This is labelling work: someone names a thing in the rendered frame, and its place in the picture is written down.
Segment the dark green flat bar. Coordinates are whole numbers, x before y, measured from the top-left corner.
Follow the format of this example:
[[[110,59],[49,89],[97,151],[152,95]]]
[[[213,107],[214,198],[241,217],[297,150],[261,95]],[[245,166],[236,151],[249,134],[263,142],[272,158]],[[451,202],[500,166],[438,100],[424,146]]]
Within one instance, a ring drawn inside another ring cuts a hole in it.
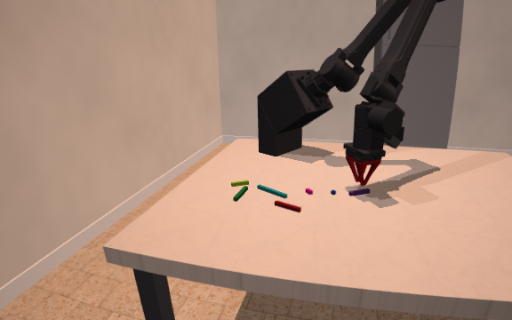
[[[234,197],[233,201],[238,201],[239,198],[248,190],[248,186],[244,186]]]

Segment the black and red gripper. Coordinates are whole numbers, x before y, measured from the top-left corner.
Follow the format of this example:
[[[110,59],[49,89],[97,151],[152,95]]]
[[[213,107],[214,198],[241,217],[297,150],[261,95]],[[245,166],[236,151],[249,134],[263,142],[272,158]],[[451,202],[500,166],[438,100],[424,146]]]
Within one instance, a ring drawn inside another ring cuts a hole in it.
[[[386,155],[386,151],[383,149],[371,150],[372,129],[359,127],[357,130],[357,128],[358,126],[354,126],[354,144],[353,142],[344,143],[343,148],[346,149],[346,159],[354,175],[355,181],[360,182],[361,186],[365,186],[381,163],[382,157]],[[370,164],[371,167],[364,179],[365,169],[367,165]]]

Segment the dark purple rod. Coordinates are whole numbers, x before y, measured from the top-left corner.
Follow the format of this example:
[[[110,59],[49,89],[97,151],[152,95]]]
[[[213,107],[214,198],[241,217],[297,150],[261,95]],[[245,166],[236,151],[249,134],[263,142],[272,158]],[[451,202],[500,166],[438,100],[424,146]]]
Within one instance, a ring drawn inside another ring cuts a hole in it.
[[[359,189],[359,190],[354,190],[354,191],[349,191],[348,194],[350,196],[358,196],[358,195],[363,195],[363,194],[369,194],[370,193],[370,189],[366,188],[366,189]]]

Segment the turquoise rod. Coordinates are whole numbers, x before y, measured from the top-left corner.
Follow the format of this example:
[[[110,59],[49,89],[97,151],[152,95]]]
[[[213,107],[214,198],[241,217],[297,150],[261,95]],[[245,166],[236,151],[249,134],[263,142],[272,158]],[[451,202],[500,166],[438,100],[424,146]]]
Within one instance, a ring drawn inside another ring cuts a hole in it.
[[[272,189],[272,188],[268,188],[268,187],[265,187],[261,184],[257,185],[257,189],[260,189],[260,190],[263,190],[265,192],[268,192],[270,194],[273,194],[275,196],[280,196],[282,198],[287,198],[287,194],[281,192],[281,191],[278,191],[278,190],[275,190],[275,189]]]

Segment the dark red rod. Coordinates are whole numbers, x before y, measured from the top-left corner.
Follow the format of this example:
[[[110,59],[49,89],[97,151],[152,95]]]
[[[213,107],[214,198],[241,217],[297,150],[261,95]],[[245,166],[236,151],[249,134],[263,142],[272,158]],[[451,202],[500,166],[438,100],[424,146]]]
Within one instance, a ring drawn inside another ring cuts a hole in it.
[[[287,203],[284,203],[284,202],[280,202],[280,201],[275,201],[275,206],[278,206],[278,207],[282,207],[282,208],[285,208],[287,210],[291,210],[291,211],[294,211],[294,212],[301,212],[301,207],[299,206],[296,206],[296,205],[292,205],[292,204],[287,204]]]

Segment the lime green rod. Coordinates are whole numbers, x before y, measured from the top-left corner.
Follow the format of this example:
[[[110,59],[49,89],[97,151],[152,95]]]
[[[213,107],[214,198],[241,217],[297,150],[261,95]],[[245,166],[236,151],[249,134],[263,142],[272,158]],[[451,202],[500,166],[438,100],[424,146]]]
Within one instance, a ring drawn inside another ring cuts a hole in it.
[[[243,186],[243,185],[249,185],[249,181],[248,180],[242,180],[242,181],[231,182],[231,186],[232,187]]]

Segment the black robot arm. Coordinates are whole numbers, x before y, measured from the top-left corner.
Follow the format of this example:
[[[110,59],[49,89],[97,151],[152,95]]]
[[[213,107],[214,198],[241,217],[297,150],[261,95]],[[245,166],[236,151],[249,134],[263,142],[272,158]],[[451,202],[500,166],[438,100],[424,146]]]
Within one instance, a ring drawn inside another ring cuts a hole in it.
[[[371,150],[383,149],[384,143],[397,148],[404,138],[404,111],[396,102],[404,87],[405,72],[430,14],[436,3],[443,1],[387,0],[344,52],[338,48],[320,70],[306,71],[296,79],[297,83],[317,108],[329,98],[328,92],[334,86],[340,92],[352,90],[364,72],[362,64],[368,53],[409,5],[388,50],[360,92],[369,102],[355,106],[354,125],[372,129]]]

